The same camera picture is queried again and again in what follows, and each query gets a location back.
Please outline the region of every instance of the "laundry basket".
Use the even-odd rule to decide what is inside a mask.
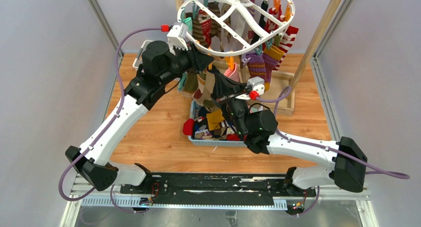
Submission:
[[[199,105],[193,100],[192,106],[190,108],[190,118],[194,119],[194,110],[198,108]],[[198,140],[193,139],[192,136],[189,135],[189,140],[193,143],[193,145],[197,146],[226,146],[226,147],[246,147],[243,141],[222,141],[222,140]]]

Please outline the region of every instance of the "red connector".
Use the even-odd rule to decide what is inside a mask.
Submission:
[[[161,25],[161,32],[169,32],[171,29],[171,26],[168,24]]]
[[[259,97],[259,93],[253,90],[252,92],[250,92],[249,96],[252,100],[255,100],[256,97]]]

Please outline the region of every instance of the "wooden drying rack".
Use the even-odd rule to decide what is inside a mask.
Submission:
[[[325,13],[322,16],[322,19],[319,22],[319,25],[317,26],[316,31],[314,32],[313,37],[311,38],[310,44],[307,47],[307,50],[304,53],[304,56],[300,62],[300,64],[298,65],[297,70],[295,71],[294,74],[286,74],[283,72],[276,72],[274,71],[272,73],[272,77],[277,76],[276,74],[278,74],[278,77],[283,77],[284,79],[286,77],[291,77],[288,81],[289,81],[289,85],[292,87],[292,93],[291,96],[289,97],[289,101],[285,103],[285,105],[280,104],[279,108],[278,108],[278,113],[279,114],[283,114],[283,115],[287,115],[290,116],[292,115],[293,111],[294,111],[294,90],[295,87],[297,86],[298,81],[300,80],[306,65],[310,62],[311,57],[313,56],[313,54],[316,52],[317,47],[320,44],[320,41],[323,38],[323,35],[325,34],[333,16],[335,15],[335,12],[337,10],[337,8],[339,7],[339,4],[341,3],[342,0],[330,0]],[[180,8],[180,6],[184,3],[184,0],[175,0],[175,5],[178,9]],[[266,99],[270,99],[270,98],[275,98],[275,97],[264,97],[263,98]],[[266,103],[266,105],[273,107],[272,103]]]

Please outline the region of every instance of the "gray wall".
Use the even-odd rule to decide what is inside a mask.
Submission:
[[[0,11],[0,226],[56,227],[64,153],[102,121],[114,51],[87,0],[0,0]]]
[[[382,227],[421,222],[419,0],[354,0],[319,58],[341,134],[410,180],[366,177]]]
[[[304,53],[326,9],[329,0],[293,0],[296,6],[292,25],[300,29],[290,53]],[[129,32],[144,27],[157,27],[176,21],[174,0],[98,0],[117,40]],[[138,34],[128,40],[124,52],[137,53],[144,40],[164,40],[164,33],[151,31]]]

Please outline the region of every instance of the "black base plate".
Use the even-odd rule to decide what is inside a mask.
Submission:
[[[273,197],[290,197],[283,186],[284,174],[153,173],[159,184],[154,203],[178,205],[273,205]],[[149,194],[152,187],[125,185],[123,194]],[[299,192],[297,197],[304,197]],[[314,197],[314,189],[307,189]]]

